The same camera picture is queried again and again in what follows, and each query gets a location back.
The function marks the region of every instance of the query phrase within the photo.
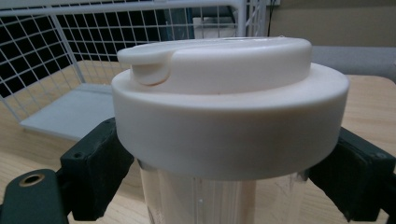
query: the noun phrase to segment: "wire grid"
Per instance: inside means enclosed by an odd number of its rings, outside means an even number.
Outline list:
[[[265,1],[245,3],[245,34],[237,33],[240,13],[234,6],[134,7],[143,2],[1,9],[0,93],[16,120],[28,118],[81,83],[108,85],[116,74],[128,69],[117,62],[120,49],[179,39],[263,35]],[[116,4],[125,7],[89,11],[90,7]],[[76,7],[88,10],[67,12]]]

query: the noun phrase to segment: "clear plastic container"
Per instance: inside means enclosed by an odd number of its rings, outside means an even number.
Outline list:
[[[118,53],[131,69],[112,81],[117,133],[141,161],[151,224],[298,220],[298,172],[334,149],[348,89],[311,49],[225,38]]]
[[[305,173],[219,181],[140,166],[151,224],[297,223]]]

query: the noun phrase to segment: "white lid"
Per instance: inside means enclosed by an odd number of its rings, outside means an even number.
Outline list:
[[[335,146],[347,78],[311,64],[306,40],[227,38],[121,50],[118,136],[139,160],[203,178],[302,171]]]

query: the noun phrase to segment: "white wire rack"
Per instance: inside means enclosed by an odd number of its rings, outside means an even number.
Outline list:
[[[79,139],[113,117],[117,51],[178,39],[263,36],[264,0],[3,0],[1,101],[22,126]]]

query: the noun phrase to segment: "table surface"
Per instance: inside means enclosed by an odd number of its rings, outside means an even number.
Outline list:
[[[383,77],[348,76],[343,127],[396,156],[396,86]],[[27,172],[58,170],[59,158],[76,142],[24,130],[0,104],[0,202],[6,185]],[[386,223],[381,213],[376,223]],[[70,223],[79,223],[69,217]],[[137,162],[106,215],[96,223],[149,223]],[[297,223],[347,223],[326,195],[308,180]]]

